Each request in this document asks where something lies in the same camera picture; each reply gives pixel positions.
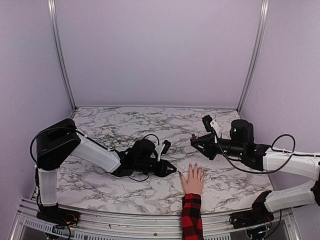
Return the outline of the bare human hand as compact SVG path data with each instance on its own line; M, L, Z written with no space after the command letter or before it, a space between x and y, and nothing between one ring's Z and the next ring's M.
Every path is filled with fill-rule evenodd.
M198 166L197 163L195 163L194 165L192 165L191 163L189 164L187 178L185 178L182 173L179 174L179 177L183 192L185 194L202 194L205 174L203 173L203 168L201 166Z

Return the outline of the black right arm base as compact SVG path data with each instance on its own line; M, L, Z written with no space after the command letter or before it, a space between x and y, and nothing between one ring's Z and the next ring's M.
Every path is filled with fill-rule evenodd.
M251 205L251 210L238 211L230 215L229 223L234 229L251 227L273 221L274 215L265 206L266 198L271 190L262 192Z

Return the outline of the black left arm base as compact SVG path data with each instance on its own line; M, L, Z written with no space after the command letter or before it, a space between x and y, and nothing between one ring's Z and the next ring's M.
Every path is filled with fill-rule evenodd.
M67 240L72 237L71 227L77 226L80 213L78 211L60 208L57 203L54 206L43 206L37 203L38 212L36 217L40 220L53 223L55 229L67 229Z

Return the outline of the red black plaid sleeve forearm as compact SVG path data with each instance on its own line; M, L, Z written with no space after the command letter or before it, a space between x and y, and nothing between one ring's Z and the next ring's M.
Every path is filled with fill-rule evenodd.
M183 240L203 240L201 216L202 200L199 194L186 193L182 198L181 227Z

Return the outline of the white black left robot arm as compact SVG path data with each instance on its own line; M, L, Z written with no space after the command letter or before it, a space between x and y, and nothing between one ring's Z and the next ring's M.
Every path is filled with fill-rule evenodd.
M57 172L70 156L82 159L102 168L115 177L129 177L134 172L164 178L177 168L162 159L171 147L167 140L153 143L147 137L137 140L124 151L103 146L80 132L75 122L66 118L42 131L30 143L29 149L36 150L30 156L35 162L35 182L38 189L39 205L44 215L53 223L63 219L58 208Z

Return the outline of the red nail polish bottle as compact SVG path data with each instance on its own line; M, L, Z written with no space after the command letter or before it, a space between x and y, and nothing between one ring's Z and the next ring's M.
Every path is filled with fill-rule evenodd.
M194 133L192 133L190 141L193 142L193 141L196 141L197 139L198 137Z

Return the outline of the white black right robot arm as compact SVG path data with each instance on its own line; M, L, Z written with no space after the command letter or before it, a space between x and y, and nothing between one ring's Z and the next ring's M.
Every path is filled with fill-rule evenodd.
M267 213L320 203L318 152L307 153L294 149L289 151L276 148L273 144L256 144L253 124L244 119L231 122L229 139L218 135L221 128L209 115L203 117L202 122L207 134L199 137L192 135L190 144L209 160L213 160L216 155L222 155L230 164L239 161L248 167L247 173L250 174L268 175L285 172L309 179L309 182L299 186L261 193L247 214L247 219L252 224L260 223Z

